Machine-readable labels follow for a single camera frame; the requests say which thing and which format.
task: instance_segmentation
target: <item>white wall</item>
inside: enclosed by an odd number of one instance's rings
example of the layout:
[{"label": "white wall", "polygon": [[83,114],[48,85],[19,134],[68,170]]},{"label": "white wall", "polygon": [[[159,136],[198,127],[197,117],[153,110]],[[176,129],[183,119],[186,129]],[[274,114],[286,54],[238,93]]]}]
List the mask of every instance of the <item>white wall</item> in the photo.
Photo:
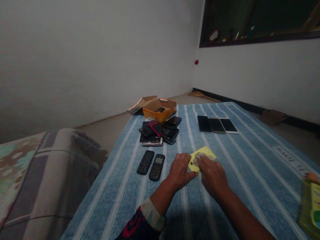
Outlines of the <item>white wall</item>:
[{"label": "white wall", "polygon": [[320,39],[200,48],[193,86],[320,123]]},{"label": "white wall", "polygon": [[203,1],[2,0],[0,142],[191,90]]}]

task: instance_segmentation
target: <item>bed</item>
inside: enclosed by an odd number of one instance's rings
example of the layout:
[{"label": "bed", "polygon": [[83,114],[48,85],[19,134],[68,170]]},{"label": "bed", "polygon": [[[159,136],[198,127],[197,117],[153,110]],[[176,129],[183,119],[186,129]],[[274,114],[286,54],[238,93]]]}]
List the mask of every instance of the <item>bed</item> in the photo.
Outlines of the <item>bed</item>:
[{"label": "bed", "polygon": [[0,239],[59,239],[100,172],[99,148],[68,128],[0,145]]},{"label": "bed", "polygon": [[[197,115],[230,118],[240,134],[201,133]],[[314,162],[233,102],[178,105],[176,116],[182,118],[177,142],[149,148],[139,143],[144,117],[132,116],[62,239],[116,238],[168,175],[175,155],[203,146],[217,156],[232,190],[277,239],[309,239],[297,219],[301,179],[308,171],[319,176]],[[158,182],[136,173],[146,150],[166,156]],[[238,238],[200,177],[176,193],[166,217],[162,239]]]}]

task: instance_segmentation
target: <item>cardboard box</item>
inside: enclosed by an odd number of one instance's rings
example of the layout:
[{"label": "cardboard box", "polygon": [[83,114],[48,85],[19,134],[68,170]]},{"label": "cardboard box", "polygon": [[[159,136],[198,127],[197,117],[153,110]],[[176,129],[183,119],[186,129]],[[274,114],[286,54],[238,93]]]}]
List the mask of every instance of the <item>cardboard box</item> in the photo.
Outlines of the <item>cardboard box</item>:
[{"label": "cardboard box", "polygon": [[157,100],[157,96],[150,96],[150,97],[143,97],[140,98],[138,102],[136,102],[131,108],[127,110],[128,113],[131,115],[136,114],[139,110],[141,110],[144,106],[146,106],[148,103]]},{"label": "cardboard box", "polygon": [[[165,122],[176,112],[176,106],[177,103],[171,99],[158,99],[157,96],[150,96],[140,98],[140,100],[129,108],[127,112],[134,115],[142,108],[146,119]],[[161,113],[156,113],[155,111],[161,107],[165,110]]]},{"label": "cardboard box", "polygon": [[276,110],[264,110],[260,117],[260,120],[269,126],[274,126],[288,117],[285,113]]}]

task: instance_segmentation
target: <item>pink mobile phone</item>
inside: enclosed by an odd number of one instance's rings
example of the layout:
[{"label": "pink mobile phone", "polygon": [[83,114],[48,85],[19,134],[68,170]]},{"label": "pink mobile phone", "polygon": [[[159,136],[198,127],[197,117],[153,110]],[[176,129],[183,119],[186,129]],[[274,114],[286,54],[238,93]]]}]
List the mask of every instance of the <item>pink mobile phone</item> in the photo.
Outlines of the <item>pink mobile phone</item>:
[{"label": "pink mobile phone", "polygon": [[162,133],[164,132],[164,129],[159,125],[157,121],[149,122],[149,126],[158,137],[161,137]]}]

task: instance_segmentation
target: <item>mobile phone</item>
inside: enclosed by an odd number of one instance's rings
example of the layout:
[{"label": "mobile phone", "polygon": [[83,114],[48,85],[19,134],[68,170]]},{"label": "mobile phone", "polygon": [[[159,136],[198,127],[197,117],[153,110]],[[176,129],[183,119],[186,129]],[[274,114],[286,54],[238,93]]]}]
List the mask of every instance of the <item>mobile phone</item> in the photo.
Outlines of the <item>mobile phone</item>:
[{"label": "mobile phone", "polygon": [[161,137],[164,129],[159,125],[157,121],[149,122],[150,128],[156,133],[158,137]]},{"label": "mobile phone", "polygon": [[174,129],[180,124],[181,120],[182,118],[174,116],[165,121],[162,125],[166,128]]},{"label": "mobile phone", "polygon": [[198,123],[200,132],[212,132],[207,116],[198,116]]},{"label": "mobile phone", "polygon": [[158,108],[155,112],[163,112],[164,110],[164,108]]},{"label": "mobile phone", "polygon": [[176,137],[173,138],[173,139],[172,139],[172,138],[170,139],[170,138],[167,138],[167,137],[165,137],[165,136],[162,136],[162,138],[163,138],[164,141],[166,141],[166,142],[169,143],[170,145],[173,145],[173,144],[176,142],[176,139],[177,139]]},{"label": "mobile phone", "polygon": [[143,157],[142,157],[142,160],[138,166],[138,169],[137,169],[137,173],[138,174],[141,174],[141,175],[146,175],[148,170],[149,170],[149,167],[152,163],[152,159],[153,159],[153,156],[154,156],[154,152],[153,151],[149,151],[147,150]]},{"label": "mobile phone", "polygon": [[150,147],[150,146],[162,146],[163,145],[163,139],[162,137],[156,137],[156,141],[155,142],[143,142],[141,143],[142,146],[144,147]]},{"label": "mobile phone", "polygon": [[163,134],[162,137],[168,138],[168,139],[174,139],[177,137],[177,135],[179,134],[179,129],[178,128],[174,128],[174,129],[166,129]]},{"label": "mobile phone", "polygon": [[[150,131],[152,131],[152,135],[149,137],[146,137],[145,135],[142,134],[142,128],[144,127],[148,127],[150,129]],[[154,133],[154,131],[149,127],[149,122],[143,122],[142,123],[142,128],[139,129],[140,134],[140,142],[141,143],[147,143],[147,142],[152,142],[154,143],[156,141],[156,134]]]},{"label": "mobile phone", "polygon": [[165,156],[162,154],[157,154],[154,159],[151,171],[149,173],[149,179],[151,181],[158,181],[161,176],[162,167],[164,163]]},{"label": "mobile phone", "polygon": [[239,134],[238,130],[236,129],[236,127],[233,125],[233,123],[229,118],[219,118],[219,119],[226,133]]},{"label": "mobile phone", "polygon": [[145,137],[150,137],[154,135],[153,129],[149,126],[149,122],[147,122],[148,125],[145,127],[142,127],[139,129],[139,132],[142,133]]},{"label": "mobile phone", "polygon": [[219,118],[209,118],[209,123],[214,133],[226,133]]}]

